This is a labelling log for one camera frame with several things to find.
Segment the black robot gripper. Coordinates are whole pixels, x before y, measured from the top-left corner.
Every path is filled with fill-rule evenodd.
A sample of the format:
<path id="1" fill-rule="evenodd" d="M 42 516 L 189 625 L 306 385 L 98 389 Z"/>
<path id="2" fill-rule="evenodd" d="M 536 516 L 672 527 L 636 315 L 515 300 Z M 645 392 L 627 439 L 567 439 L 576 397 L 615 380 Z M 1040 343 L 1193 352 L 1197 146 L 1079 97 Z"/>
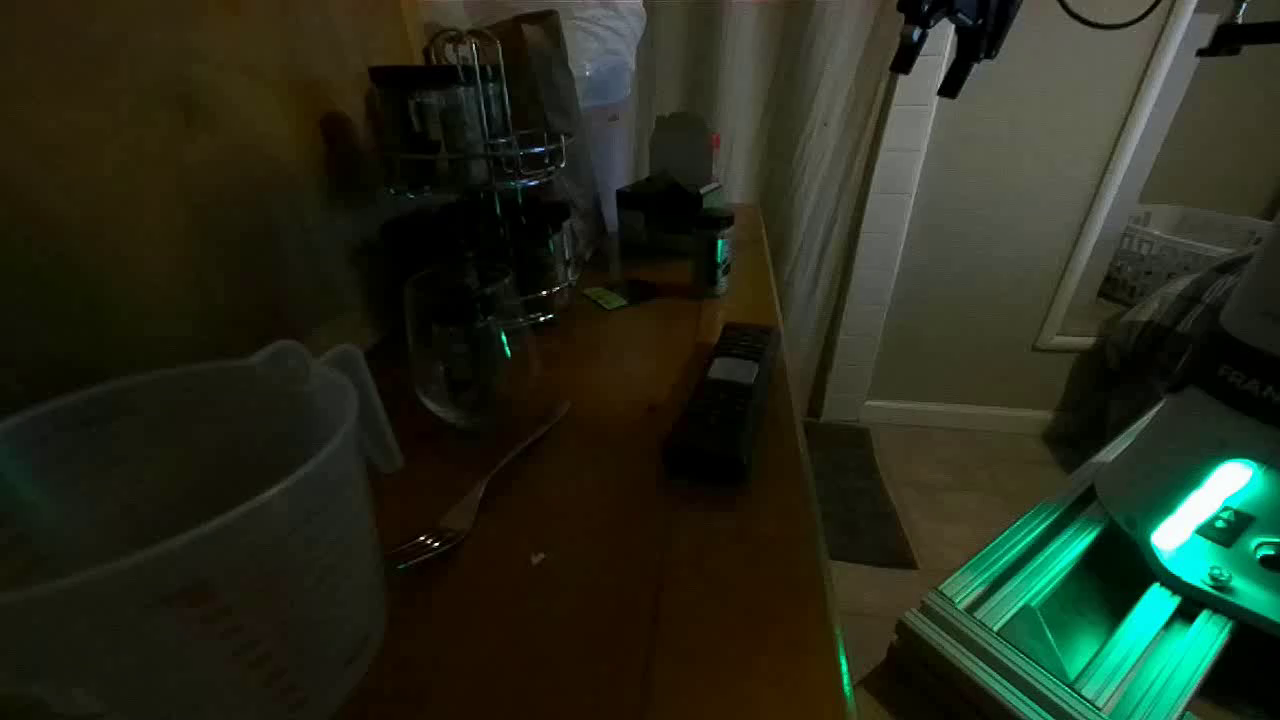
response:
<path id="1" fill-rule="evenodd" d="M 923 56 L 937 23 L 953 27 L 953 60 L 937 83 L 942 99 L 958 99 L 975 63 L 996 60 L 1023 0 L 897 0 L 901 42 L 889 71 L 907 76 Z"/>

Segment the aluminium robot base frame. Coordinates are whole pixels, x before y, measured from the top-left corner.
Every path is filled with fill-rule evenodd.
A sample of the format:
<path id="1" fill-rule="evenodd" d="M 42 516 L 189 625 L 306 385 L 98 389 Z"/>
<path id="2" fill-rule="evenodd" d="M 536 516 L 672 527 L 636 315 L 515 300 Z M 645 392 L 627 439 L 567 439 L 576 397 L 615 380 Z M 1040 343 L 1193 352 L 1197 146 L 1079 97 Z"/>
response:
<path id="1" fill-rule="evenodd" d="M 1280 720 L 1280 427 L 1151 408 L 901 618 L 982 715 Z"/>

